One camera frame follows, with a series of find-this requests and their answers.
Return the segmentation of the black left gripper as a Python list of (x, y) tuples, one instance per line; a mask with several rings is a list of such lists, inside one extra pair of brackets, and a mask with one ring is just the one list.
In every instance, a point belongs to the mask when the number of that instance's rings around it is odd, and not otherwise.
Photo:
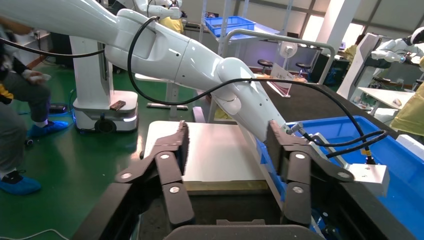
[(328, 240), (414, 240), (415, 236), (361, 183), (312, 186), (312, 207), (320, 212)]

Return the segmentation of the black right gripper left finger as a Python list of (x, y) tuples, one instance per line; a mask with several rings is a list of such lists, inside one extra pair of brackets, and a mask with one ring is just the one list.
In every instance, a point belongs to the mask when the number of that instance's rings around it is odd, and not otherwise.
[(182, 120), (174, 134), (160, 137), (154, 142), (148, 156), (115, 176), (118, 183), (135, 184), (146, 181), (148, 174), (156, 171), (171, 226), (191, 225), (195, 221), (192, 203), (183, 181), (189, 143), (189, 127)]

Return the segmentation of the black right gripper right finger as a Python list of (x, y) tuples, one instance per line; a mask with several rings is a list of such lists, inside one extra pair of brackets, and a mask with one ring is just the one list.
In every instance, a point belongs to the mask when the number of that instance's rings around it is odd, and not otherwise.
[(282, 131), (275, 120), (268, 122), (265, 146), (280, 179), (287, 184), (282, 211), (284, 225), (311, 224), (312, 178), (331, 187), (354, 180), (352, 173), (321, 157), (305, 139)]

